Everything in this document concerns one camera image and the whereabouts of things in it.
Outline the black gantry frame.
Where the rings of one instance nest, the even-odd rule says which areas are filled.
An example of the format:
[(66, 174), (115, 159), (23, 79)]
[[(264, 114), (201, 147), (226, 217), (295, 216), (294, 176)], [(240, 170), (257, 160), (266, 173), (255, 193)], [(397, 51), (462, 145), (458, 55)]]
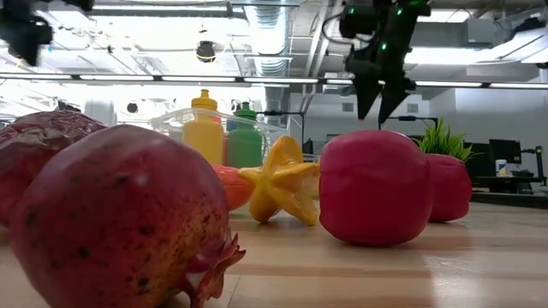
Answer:
[(431, 121), (433, 123), (434, 127), (437, 127), (439, 125), (439, 119), (437, 117), (422, 117), (422, 116), (414, 116), (414, 115), (400, 115), (400, 116), (389, 116), (385, 119), (385, 122), (378, 122), (378, 130), (383, 130), (383, 125), (388, 120), (395, 120), (395, 121), (422, 121), (425, 126), (429, 126), (429, 124), (426, 123), (426, 121)]

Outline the yellow plastic squeeze bottle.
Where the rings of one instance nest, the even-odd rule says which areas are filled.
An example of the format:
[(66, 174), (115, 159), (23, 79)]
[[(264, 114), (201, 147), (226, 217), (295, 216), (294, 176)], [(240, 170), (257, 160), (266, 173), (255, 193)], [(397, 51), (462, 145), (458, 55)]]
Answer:
[(217, 101), (202, 89), (191, 101), (193, 119), (182, 127), (182, 140), (198, 151), (209, 164), (222, 163), (223, 125), (217, 113)]

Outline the dark red wrinkled fruit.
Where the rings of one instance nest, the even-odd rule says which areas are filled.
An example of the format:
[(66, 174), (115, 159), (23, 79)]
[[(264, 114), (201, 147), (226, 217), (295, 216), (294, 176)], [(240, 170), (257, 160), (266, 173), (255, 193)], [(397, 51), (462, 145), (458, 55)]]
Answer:
[(0, 129), (0, 226), (9, 225), (16, 203), (52, 157), (104, 128), (80, 112), (54, 110), (24, 115)]

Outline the thin black stand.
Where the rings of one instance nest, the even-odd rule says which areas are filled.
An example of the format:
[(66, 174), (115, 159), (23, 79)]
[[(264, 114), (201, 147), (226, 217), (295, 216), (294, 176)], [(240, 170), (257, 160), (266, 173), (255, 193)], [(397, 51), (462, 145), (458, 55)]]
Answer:
[(300, 122), (297, 122), (297, 124), (300, 125), (301, 128), (301, 147), (304, 145), (304, 137), (305, 137), (305, 120), (306, 120), (306, 114), (303, 112), (291, 112), (291, 111), (283, 111), (283, 110), (266, 110), (266, 111), (258, 111), (258, 115), (263, 116), (299, 116), (301, 118)]

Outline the black hanging ceiling lamp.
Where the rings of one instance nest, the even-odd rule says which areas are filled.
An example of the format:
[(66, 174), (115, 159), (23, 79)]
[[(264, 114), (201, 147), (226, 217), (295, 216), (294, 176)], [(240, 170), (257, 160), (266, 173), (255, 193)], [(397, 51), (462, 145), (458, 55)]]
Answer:
[(216, 60), (216, 52), (212, 41), (200, 41), (195, 54), (197, 59), (203, 63), (210, 63)]

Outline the small green potted plant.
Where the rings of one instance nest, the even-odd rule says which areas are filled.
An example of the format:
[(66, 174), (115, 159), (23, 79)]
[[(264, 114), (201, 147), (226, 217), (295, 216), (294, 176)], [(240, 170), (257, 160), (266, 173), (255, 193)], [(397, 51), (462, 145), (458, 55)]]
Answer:
[(437, 124), (427, 126), (420, 139), (414, 139), (418, 147), (427, 154), (441, 154), (457, 158), (464, 163), (474, 156), (472, 146), (465, 146), (465, 133), (454, 133), (443, 119)]

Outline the black desk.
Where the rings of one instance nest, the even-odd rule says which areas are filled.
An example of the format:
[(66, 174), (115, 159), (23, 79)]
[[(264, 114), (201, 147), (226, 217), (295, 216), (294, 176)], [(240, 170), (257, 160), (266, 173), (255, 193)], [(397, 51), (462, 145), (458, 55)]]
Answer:
[(535, 192), (533, 183), (548, 188), (545, 177), (478, 176), (473, 179), (471, 201), (548, 210), (548, 194)]

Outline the green plastic squeeze bottle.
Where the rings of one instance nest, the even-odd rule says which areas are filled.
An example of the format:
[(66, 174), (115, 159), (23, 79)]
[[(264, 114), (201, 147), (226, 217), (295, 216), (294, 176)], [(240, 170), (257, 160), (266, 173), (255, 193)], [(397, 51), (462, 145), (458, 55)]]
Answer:
[(237, 129), (230, 131), (227, 138), (227, 165), (235, 168), (260, 166), (263, 157), (262, 134), (253, 124), (236, 122)]

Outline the black computer monitor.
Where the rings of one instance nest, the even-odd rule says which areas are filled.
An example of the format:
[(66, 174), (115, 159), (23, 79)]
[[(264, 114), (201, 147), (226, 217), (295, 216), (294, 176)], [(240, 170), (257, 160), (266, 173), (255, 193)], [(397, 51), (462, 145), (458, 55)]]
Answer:
[(490, 139), (491, 159), (504, 159), (507, 163), (521, 163), (521, 143), (517, 140)]

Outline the red orange mango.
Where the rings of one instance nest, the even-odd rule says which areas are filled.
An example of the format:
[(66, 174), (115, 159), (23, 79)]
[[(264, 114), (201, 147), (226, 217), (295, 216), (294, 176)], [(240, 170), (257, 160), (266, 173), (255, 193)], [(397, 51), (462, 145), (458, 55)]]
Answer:
[(213, 169), (223, 184), (229, 211), (245, 205), (253, 194), (254, 184), (241, 177), (238, 168), (213, 165)]

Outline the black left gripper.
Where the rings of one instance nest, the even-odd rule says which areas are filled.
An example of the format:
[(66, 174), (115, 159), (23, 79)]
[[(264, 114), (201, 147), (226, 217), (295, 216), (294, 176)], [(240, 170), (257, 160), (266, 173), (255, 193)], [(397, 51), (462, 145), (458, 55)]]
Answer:
[(29, 8), (0, 9), (0, 39), (28, 65), (36, 66), (42, 45), (50, 44), (53, 32), (48, 21)]

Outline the red speckled pomegranate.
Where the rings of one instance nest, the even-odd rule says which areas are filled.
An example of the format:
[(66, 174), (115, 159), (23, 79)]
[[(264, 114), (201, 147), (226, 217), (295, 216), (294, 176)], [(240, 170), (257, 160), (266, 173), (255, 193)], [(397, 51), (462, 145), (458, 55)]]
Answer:
[(203, 308), (245, 255), (223, 185), (193, 148), (119, 125), (57, 153), (14, 209), (12, 250), (51, 308)]

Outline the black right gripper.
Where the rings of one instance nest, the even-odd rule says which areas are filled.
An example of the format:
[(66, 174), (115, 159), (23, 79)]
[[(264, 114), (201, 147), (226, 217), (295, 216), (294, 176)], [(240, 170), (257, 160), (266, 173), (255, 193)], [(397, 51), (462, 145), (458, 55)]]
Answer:
[(366, 46), (352, 47), (345, 70), (354, 75), (357, 114), (364, 120), (381, 91), (378, 123), (383, 124), (392, 112), (416, 89), (406, 77), (403, 65), (412, 50), (411, 38), (420, 16), (429, 16), (429, 0), (348, 0), (339, 19), (339, 32), (346, 39), (367, 35)]

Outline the silver ribbed ventilation duct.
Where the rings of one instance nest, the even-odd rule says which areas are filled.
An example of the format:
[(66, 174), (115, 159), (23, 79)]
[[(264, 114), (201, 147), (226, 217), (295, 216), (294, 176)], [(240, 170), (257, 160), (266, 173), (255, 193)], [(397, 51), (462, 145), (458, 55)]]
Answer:
[(254, 66), (259, 77), (287, 77), (289, 60), (290, 8), (281, 6), (247, 6), (251, 48), (257, 57)]

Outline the long ceiling light strip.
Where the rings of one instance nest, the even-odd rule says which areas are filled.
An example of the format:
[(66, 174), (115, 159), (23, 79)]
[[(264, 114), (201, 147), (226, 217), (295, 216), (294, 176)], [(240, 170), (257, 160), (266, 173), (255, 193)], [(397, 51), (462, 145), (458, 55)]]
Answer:
[[(258, 85), (328, 85), (350, 86), (349, 79), (290, 78), (290, 77), (241, 77), (241, 76), (192, 76), (148, 74), (31, 74), (0, 72), (0, 80), (42, 80), (59, 82), (109, 82), (112, 84), (145, 83), (196, 83), (196, 84), (258, 84)], [(417, 87), (432, 88), (482, 88), (504, 90), (548, 90), (548, 83), (486, 82), (486, 81), (435, 81), (417, 80)]]

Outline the yellow starfruit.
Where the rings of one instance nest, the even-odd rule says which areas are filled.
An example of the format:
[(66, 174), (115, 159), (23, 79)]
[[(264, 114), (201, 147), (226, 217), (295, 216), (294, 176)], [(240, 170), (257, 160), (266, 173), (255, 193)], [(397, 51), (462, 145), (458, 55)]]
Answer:
[(284, 210), (309, 226), (316, 224), (313, 191), (319, 187), (320, 168), (303, 160), (295, 138), (277, 138), (262, 166), (242, 168), (238, 175), (254, 184), (249, 210), (255, 221), (266, 223)]

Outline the clear plastic bin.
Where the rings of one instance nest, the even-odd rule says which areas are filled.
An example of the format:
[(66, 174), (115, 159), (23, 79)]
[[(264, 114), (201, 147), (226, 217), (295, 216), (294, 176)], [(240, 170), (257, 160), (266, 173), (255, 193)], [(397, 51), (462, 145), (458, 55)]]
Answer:
[[(262, 138), (263, 138), (262, 164), (265, 162), (268, 152), (270, 148), (272, 147), (272, 145), (274, 144), (274, 142), (276, 141), (276, 139), (288, 133), (288, 131), (283, 128), (268, 125), (259, 120), (249, 119), (243, 116), (228, 115), (221, 112), (217, 112), (217, 113), (221, 118), (221, 123), (227, 133), (227, 137), (229, 132), (226, 129), (226, 121), (228, 119), (233, 119), (236, 121), (242, 121), (249, 124), (253, 124), (255, 129), (262, 134)], [(192, 111), (191, 111), (191, 108), (189, 108), (189, 109), (177, 110), (169, 114), (154, 118), (151, 120), (151, 125), (155, 131), (164, 133), (184, 143), (184, 141), (182, 140), (183, 124), (186, 121), (190, 121), (192, 119), (193, 119)]]

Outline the red apple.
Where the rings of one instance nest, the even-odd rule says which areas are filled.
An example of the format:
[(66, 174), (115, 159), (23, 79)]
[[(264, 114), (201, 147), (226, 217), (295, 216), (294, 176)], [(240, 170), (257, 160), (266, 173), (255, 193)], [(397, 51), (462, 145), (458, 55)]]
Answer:
[(429, 222), (449, 222), (469, 211), (472, 182), (466, 165), (456, 157), (427, 154), (431, 166), (432, 212)]
[(431, 165), (407, 136), (384, 130), (339, 135), (324, 146), (320, 171), (319, 221), (335, 238), (396, 246), (425, 229)]

